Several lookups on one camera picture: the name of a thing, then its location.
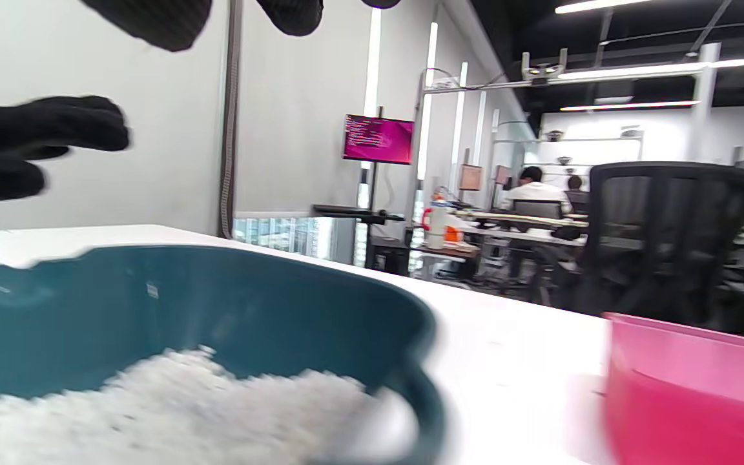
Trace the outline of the person's left hand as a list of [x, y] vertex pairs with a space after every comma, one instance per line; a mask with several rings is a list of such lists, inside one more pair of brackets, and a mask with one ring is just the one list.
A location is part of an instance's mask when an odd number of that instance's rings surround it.
[[101, 96], [51, 96], [0, 106], [0, 202], [45, 190], [36, 165], [73, 148], [122, 151], [130, 130], [121, 109]]

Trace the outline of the person's right hand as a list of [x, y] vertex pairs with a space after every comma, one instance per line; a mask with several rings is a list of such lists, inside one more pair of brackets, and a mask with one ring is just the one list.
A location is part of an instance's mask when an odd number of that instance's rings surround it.
[[[191, 49], [209, 21], [213, 1], [83, 1], [122, 32], [172, 53]], [[308, 36], [321, 23], [323, 1], [259, 1], [287, 36]]]

